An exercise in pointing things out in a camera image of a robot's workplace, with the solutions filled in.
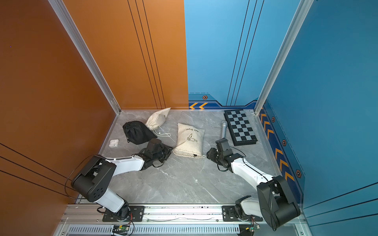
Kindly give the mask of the beige printed drawstring pouch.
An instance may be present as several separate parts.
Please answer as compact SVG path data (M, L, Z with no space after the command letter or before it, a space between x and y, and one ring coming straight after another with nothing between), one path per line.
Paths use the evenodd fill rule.
M178 123L178 138L173 153L180 157L203 158L204 134L204 129Z

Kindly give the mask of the black drawstring pouch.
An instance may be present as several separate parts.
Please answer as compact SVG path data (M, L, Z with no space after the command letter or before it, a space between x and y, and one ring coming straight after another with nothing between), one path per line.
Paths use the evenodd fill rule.
M123 125L123 131L128 143L140 145L157 136L142 122L131 121Z

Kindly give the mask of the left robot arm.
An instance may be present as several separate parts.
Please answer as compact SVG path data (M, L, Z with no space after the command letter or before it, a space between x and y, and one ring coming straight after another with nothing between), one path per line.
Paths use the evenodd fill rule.
M94 155L73 178L71 187L89 202L104 207L117 221L131 220L129 203L109 188L111 180L120 174L156 167L156 161L164 164L172 151L173 147L153 138L146 148L131 156L112 159Z

